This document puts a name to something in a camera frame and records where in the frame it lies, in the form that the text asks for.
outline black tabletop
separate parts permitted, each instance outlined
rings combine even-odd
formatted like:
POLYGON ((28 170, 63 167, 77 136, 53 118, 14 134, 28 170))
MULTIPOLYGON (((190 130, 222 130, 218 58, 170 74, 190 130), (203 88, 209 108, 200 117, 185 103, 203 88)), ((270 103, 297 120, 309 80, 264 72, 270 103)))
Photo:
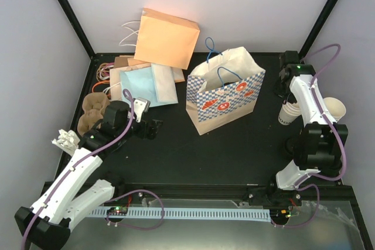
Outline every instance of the black tabletop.
MULTIPOLYGON (((185 77, 206 56, 195 53, 185 77)), ((177 83, 179 103, 150 108, 144 116, 164 121, 156 139, 129 139, 106 158, 90 180, 111 171, 129 183, 266 184, 289 163, 282 143, 299 133, 302 118, 289 126, 277 120, 282 99, 272 88, 279 72, 278 55, 253 54, 253 58, 266 70, 253 113, 199 136, 185 110, 186 82, 177 83)))

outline orange paper bag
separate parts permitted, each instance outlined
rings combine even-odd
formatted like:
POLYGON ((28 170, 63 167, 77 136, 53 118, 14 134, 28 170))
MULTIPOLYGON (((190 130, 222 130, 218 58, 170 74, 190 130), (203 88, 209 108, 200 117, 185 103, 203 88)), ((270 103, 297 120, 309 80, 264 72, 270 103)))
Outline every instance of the orange paper bag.
POLYGON ((186 70, 199 32, 195 22, 145 8, 134 59, 186 70))

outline white rope handle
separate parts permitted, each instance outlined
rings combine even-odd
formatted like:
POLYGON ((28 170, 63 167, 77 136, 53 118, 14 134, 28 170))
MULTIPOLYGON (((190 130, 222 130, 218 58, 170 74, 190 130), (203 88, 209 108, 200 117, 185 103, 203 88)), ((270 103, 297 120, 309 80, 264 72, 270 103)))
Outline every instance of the white rope handle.
POLYGON ((130 31, 132 31, 132 33, 131 34, 129 34, 127 37, 125 37, 124 39, 122 39, 122 41, 120 41, 119 42, 119 46, 136 46, 135 44, 122 44, 125 40, 127 40, 130 36, 132 36, 132 35, 137 35, 138 34, 138 32, 139 32, 139 30, 133 30, 133 29, 131 29, 131 28, 129 28, 128 26, 126 26, 126 25, 128 25, 128 24, 130 24, 130 23, 140 23, 141 21, 140 20, 132 20, 132 21, 130 21, 130 22, 127 22, 127 23, 124 23, 123 25, 121 25, 123 28, 126 28, 126 29, 128 29, 128 30, 130 30, 130 31))
POLYGON ((112 85, 111 87, 107 87, 106 89, 103 90, 103 93, 105 94, 108 94, 109 90, 112 89, 113 87, 115 87, 116 85, 119 85, 121 82, 118 82, 114 85, 112 85))

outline blue checkered pattern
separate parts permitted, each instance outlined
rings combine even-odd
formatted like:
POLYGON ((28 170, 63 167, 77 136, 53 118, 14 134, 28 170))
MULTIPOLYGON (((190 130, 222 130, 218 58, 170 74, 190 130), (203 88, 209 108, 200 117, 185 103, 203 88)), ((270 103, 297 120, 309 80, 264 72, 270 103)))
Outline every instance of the blue checkered pattern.
POLYGON ((205 80, 196 76, 187 77, 187 86, 186 86, 186 100, 197 104, 196 94, 199 89, 202 87, 205 80))
POLYGON ((264 71, 252 77, 247 77, 239 82, 232 83, 215 90, 196 93, 195 103, 198 110, 198 122, 203 122, 209 119, 216 118, 223 114, 228 114, 235 109, 242 107, 243 105, 247 105, 249 102, 255 101, 258 98, 260 88, 263 83, 263 78, 264 71), (237 86, 242 83, 246 83, 246 87, 245 89, 238 91, 237 86), (244 97, 244 95, 251 90, 254 92, 250 96, 244 97), (207 107, 206 109, 202 109, 205 103, 216 99, 217 101, 213 105, 207 107), (218 107, 221 104, 225 105, 225 107, 228 107, 223 111, 219 111, 218 107))

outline white paper bag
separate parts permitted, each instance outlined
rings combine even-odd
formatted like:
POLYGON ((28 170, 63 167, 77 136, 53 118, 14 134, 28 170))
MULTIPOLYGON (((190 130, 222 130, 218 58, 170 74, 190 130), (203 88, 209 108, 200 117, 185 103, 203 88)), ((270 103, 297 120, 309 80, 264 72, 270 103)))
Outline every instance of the white paper bag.
POLYGON ((177 103, 177 92, 172 68, 161 64, 151 64, 158 102, 177 103))
POLYGON ((228 49, 198 65, 188 76, 186 89, 186 110, 198 133, 251 113, 264 74, 244 47, 228 49))

